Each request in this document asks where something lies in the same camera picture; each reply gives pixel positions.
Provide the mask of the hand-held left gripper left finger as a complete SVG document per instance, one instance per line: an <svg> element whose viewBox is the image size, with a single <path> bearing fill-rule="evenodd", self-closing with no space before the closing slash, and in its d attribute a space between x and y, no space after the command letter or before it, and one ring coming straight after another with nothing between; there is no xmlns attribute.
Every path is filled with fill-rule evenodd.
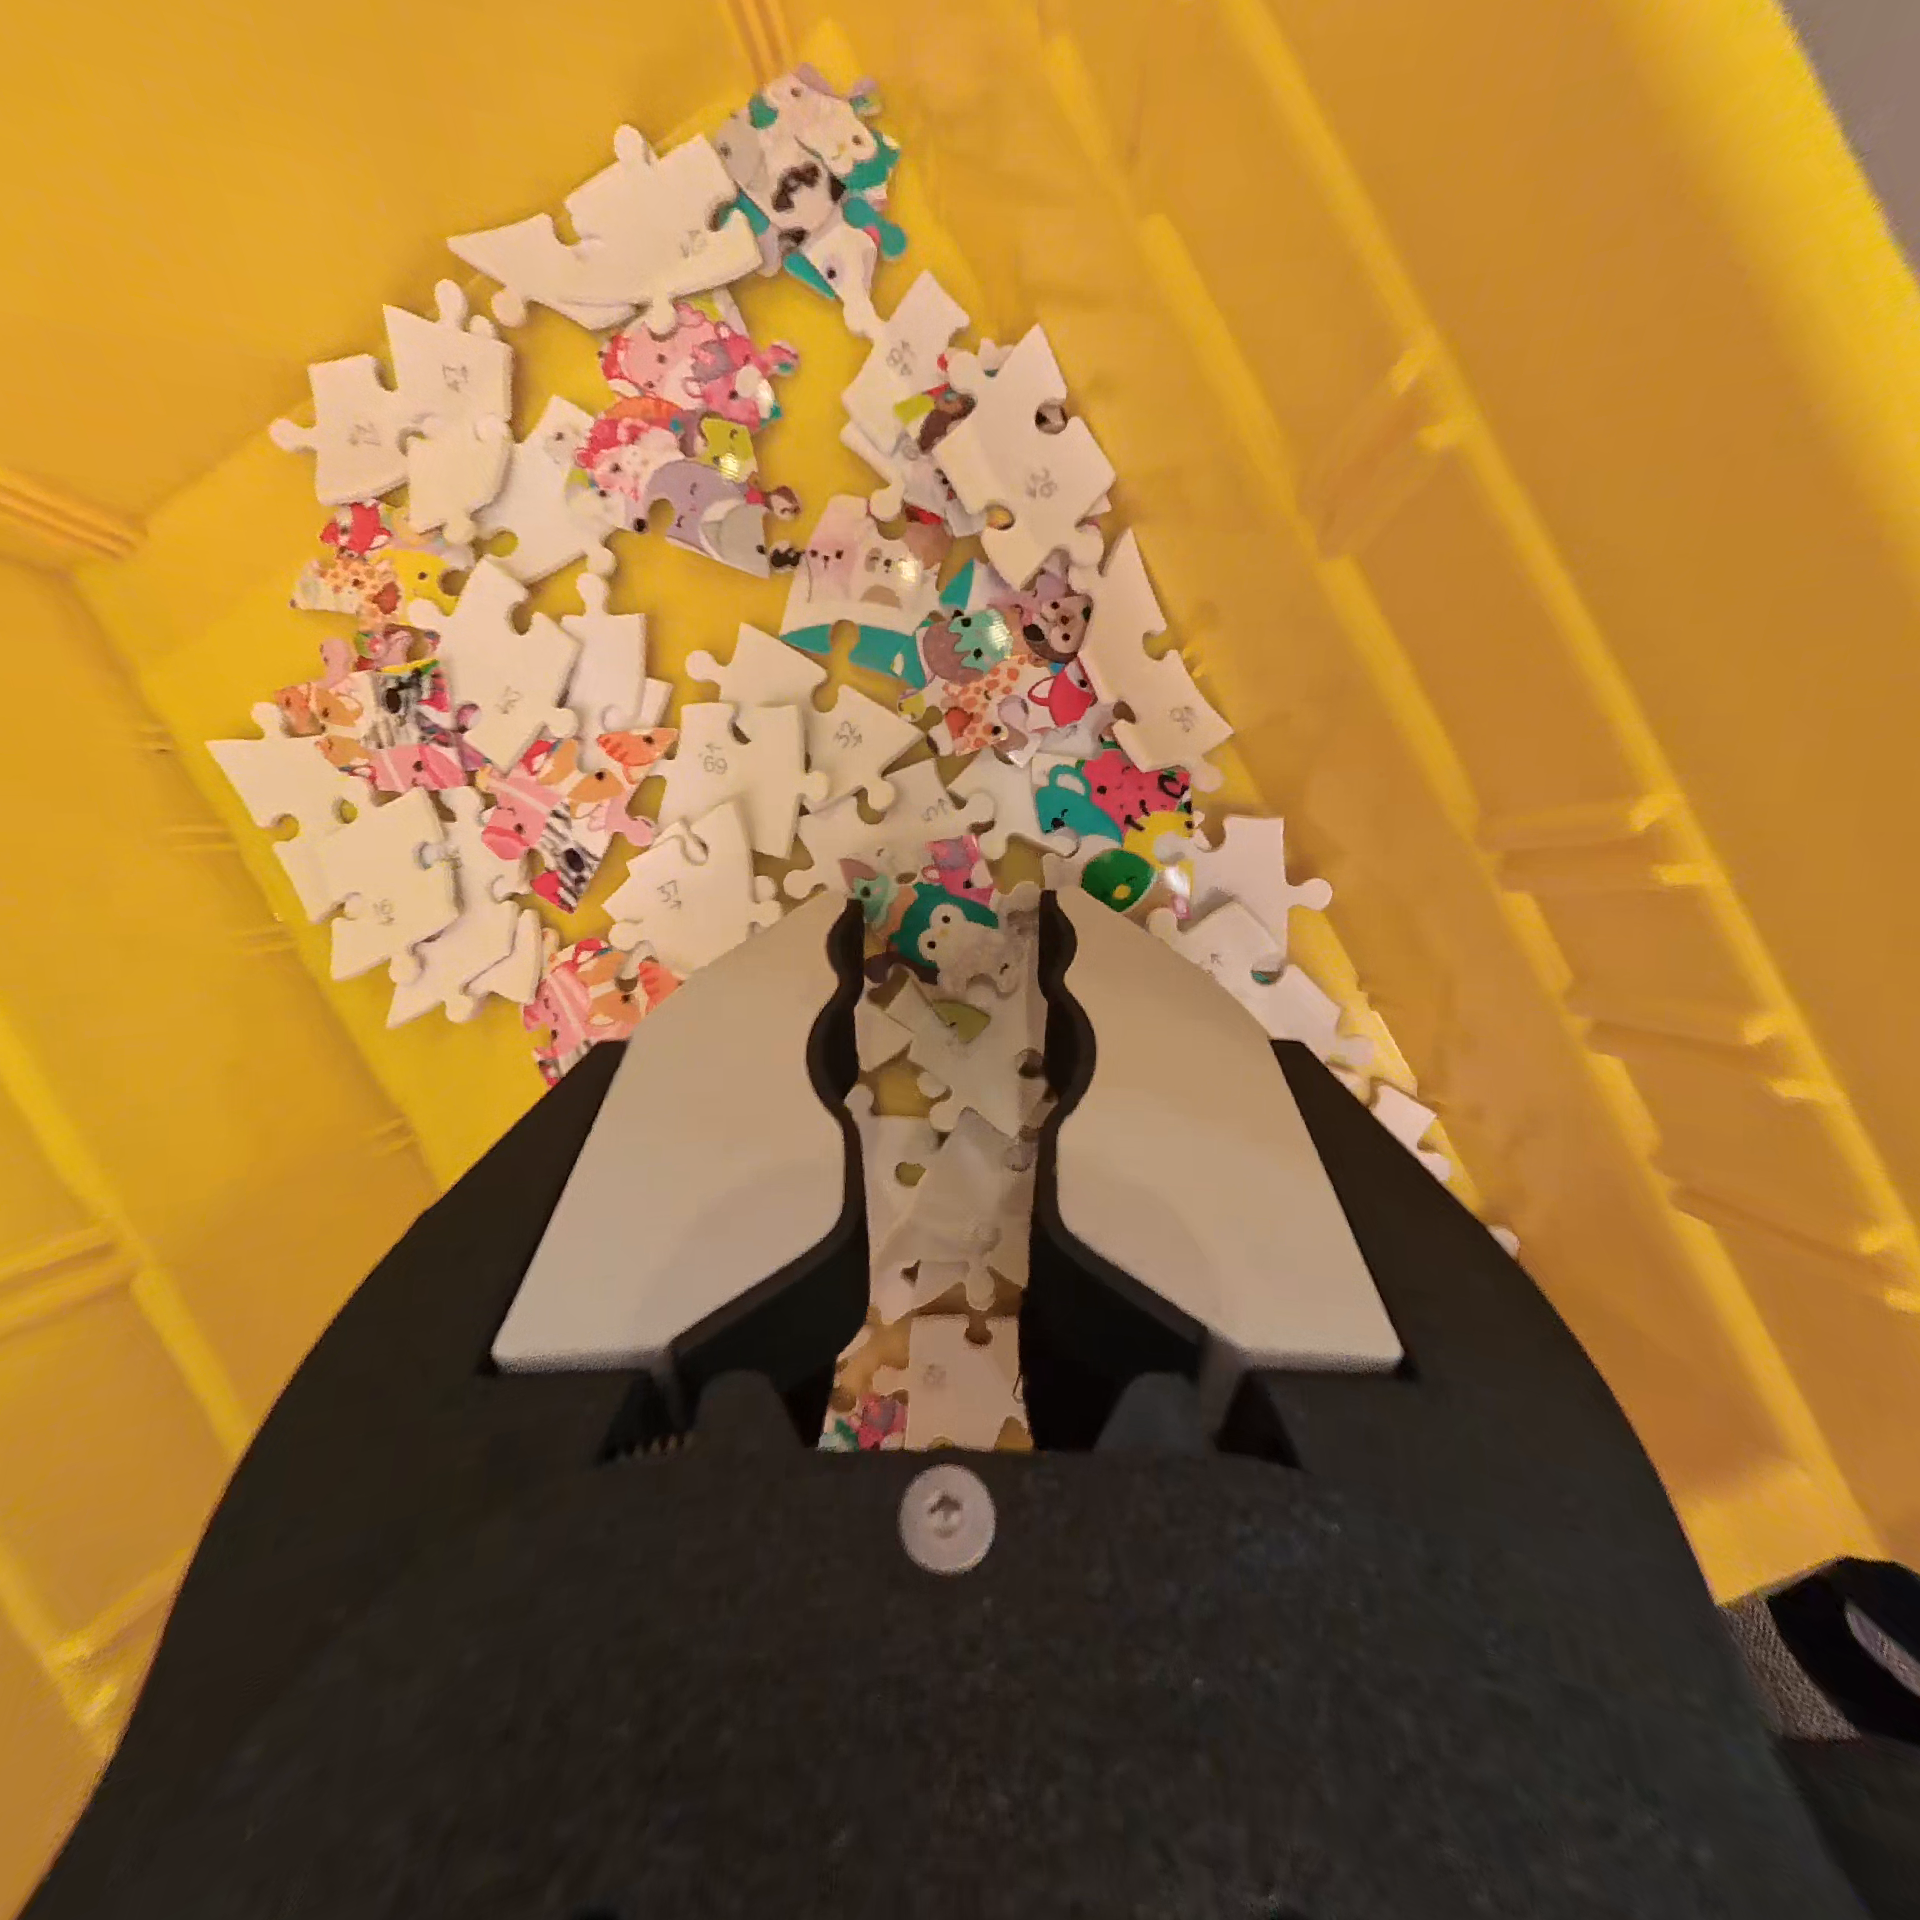
<svg viewBox="0 0 1920 1920"><path fill-rule="evenodd" d="M631 1034L492 1343L512 1380L624 1377L670 1428L767 1386L805 1450L870 1303L847 1096L863 930L816 897Z"/></svg>

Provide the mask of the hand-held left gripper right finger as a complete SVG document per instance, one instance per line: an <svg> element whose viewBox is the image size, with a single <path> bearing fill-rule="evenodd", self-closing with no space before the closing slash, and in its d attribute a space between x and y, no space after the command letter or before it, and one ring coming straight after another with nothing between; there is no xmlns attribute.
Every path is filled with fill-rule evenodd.
<svg viewBox="0 0 1920 1920"><path fill-rule="evenodd" d="M1092 1450L1167 1379L1205 1439L1247 1377L1404 1363L1360 1238L1262 1023L1083 891L1039 902L1045 1076L1023 1287L1038 1450Z"/></svg>

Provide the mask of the pile of puzzle pieces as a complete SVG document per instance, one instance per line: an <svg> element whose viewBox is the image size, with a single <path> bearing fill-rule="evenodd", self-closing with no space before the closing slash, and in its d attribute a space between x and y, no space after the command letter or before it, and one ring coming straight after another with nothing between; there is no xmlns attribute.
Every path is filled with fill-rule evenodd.
<svg viewBox="0 0 1920 1920"><path fill-rule="evenodd" d="M207 755L263 830L335 979L390 975L388 1026L518 1006L541 1080L814 899L863 914L847 1112L866 1180L860 1326L800 1393L823 1450L983 1448L1026 1428L1014 1321L1047 1105L1038 890L1176 930L1406 1150L1434 1112L1288 962L1282 823L1205 835L1224 740L1199 700L1163 755L1096 700L1063 551L943 579L979 515L940 441L970 326L906 249L870 82L812 64L659 153L635 128L544 216L448 242L495 282L386 306L383 355L308 369L327 506L292 607L350 620L316 680Z"/></svg>

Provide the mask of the yellow plastic bin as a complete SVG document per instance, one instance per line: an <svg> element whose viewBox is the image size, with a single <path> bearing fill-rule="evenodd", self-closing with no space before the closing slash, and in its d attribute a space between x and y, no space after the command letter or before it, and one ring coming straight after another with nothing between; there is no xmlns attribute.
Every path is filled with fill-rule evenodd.
<svg viewBox="0 0 1920 1920"><path fill-rule="evenodd" d="M1043 326L1295 953L1717 1599L1916 1564L1916 280L1786 6L5 6L5 1904L347 1287L536 1097L219 780L277 448L456 232L808 64Z"/></svg>

